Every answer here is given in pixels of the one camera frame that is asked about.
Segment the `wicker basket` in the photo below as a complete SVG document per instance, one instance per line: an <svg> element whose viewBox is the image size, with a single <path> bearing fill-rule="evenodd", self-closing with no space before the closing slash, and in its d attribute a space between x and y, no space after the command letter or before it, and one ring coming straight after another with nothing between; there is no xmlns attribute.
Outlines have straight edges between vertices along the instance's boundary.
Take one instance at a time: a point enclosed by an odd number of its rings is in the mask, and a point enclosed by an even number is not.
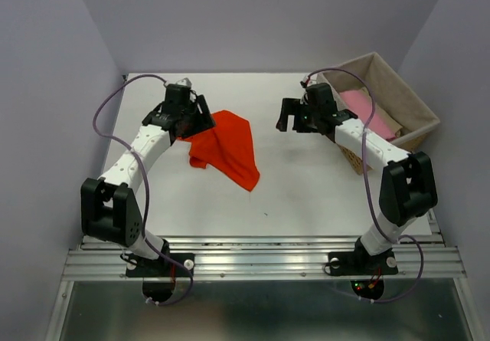
<svg viewBox="0 0 490 341"><path fill-rule="evenodd" d="M408 152L414 152L427 135L439 124L439 118L410 89L401 77L377 53L367 54L338 65L364 79L374 92L376 103L402 125L401 136L392 143ZM319 74L317 82L332 86L340 110L346 105L338 92L362 87L356 79L341 72ZM357 174L362 174L362 160L351 150L339 146Z"/></svg>

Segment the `gray wall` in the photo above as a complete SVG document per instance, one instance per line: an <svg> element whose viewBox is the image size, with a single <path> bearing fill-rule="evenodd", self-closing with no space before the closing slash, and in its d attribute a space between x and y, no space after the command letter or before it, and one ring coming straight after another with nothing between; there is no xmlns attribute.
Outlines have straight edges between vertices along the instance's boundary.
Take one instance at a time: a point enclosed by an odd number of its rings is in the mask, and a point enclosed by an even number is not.
<svg viewBox="0 0 490 341"><path fill-rule="evenodd" d="M490 326L490 0L439 0L400 73L442 120L424 149L433 159L436 207L457 244Z"/></svg>
<svg viewBox="0 0 490 341"><path fill-rule="evenodd" d="M121 77L82 0L0 8L0 338L44 339L81 233L80 185L106 148L92 115Z"/></svg>
<svg viewBox="0 0 490 341"><path fill-rule="evenodd" d="M84 0L126 71L308 70L378 51L398 68L437 0Z"/></svg>

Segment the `white table surface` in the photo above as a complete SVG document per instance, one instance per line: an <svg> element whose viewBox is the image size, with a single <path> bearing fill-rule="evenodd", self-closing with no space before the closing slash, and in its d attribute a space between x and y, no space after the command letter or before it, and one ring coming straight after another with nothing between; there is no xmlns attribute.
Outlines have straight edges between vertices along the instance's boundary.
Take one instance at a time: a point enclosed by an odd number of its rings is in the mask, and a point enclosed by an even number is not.
<svg viewBox="0 0 490 341"><path fill-rule="evenodd" d="M147 228L153 234L342 236L361 235L369 229L371 217L362 177L339 148L318 134L281 133L275 128L282 98L301 97L299 82L304 74L159 75L173 82L188 77L193 88L206 97L211 112L229 110L250 121L260 180L249 193L212 166L192 168L188 162L190 144L175 142L149 173ZM129 85L115 135L133 141L142 119L164 95L165 89L156 79ZM104 169L122 152L123 147L111 142ZM381 175L370 171L369 176L377 202ZM137 199L142 209L142 186ZM430 234L427 217L419 218L407 233Z"/></svg>

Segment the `red cloth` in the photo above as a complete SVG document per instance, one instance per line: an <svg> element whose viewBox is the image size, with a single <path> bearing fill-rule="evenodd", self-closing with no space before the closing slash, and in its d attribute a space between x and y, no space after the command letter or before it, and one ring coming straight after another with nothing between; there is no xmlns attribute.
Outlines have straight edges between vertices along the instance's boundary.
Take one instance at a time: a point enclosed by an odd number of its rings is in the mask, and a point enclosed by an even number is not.
<svg viewBox="0 0 490 341"><path fill-rule="evenodd" d="M191 166L206 169L209 163L251 192L260 174L255 166L248 120L226 110L214 113L213 118L214 128L185 139L191 142Z"/></svg>

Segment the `black mounting bracket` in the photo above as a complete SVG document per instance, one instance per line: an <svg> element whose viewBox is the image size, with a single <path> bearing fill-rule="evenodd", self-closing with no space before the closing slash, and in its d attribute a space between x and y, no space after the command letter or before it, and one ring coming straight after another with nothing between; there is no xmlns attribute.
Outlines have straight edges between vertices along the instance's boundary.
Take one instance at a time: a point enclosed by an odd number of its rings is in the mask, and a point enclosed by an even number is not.
<svg viewBox="0 0 490 341"><path fill-rule="evenodd" d="M194 263L194 253L170 253L167 252L171 259L184 265L186 260L191 260ZM171 277L172 266L166 261L154 261L139 257L134 254L128 255L128 261L134 263L134 268L130 270L126 268L126 277L128 278L152 278L152 277ZM194 268L189 270L194 275ZM176 277L188 277L188 274L180 267L175 266Z"/></svg>
<svg viewBox="0 0 490 341"><path fill-rule="evenodd" d="M381 270L383 275L398 274L397 261L391 249L378 255L369 255L358 239L353 251L328 253L325 272L330 276L371 276Z"/></svg>

